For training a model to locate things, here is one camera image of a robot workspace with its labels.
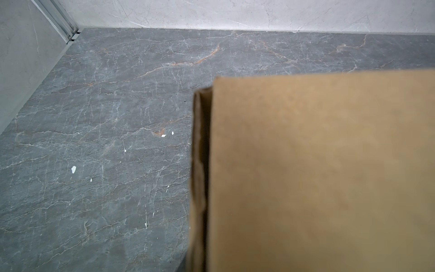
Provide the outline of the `brown cardboard box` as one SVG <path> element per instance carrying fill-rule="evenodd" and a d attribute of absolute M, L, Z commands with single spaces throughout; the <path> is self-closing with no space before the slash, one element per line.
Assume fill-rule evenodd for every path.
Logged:
<path fill-rule="evenodd" d="M 187 271 L 434 271 L 434 70 L 218 77 L 193 113 Z"/>

